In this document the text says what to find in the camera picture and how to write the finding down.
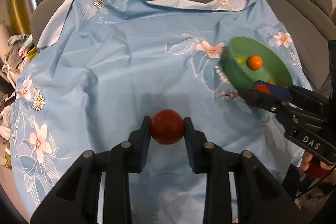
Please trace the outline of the person's right hand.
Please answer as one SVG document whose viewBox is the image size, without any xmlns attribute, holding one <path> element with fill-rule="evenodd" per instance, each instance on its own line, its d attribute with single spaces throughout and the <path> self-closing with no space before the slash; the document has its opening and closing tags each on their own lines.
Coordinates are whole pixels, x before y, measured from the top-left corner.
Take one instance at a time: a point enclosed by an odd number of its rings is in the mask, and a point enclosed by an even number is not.
<svg viewBox="0 0 336 224">
<path fill-rule="evenodd" d="M 327 165 L 324 162 L 319 161 L 307 151 L 303 153 L 300 169 L 308 176 L 308 178 L 323 178 L 333 169 L 333 167 L 333 165 Z"/>
</svg>

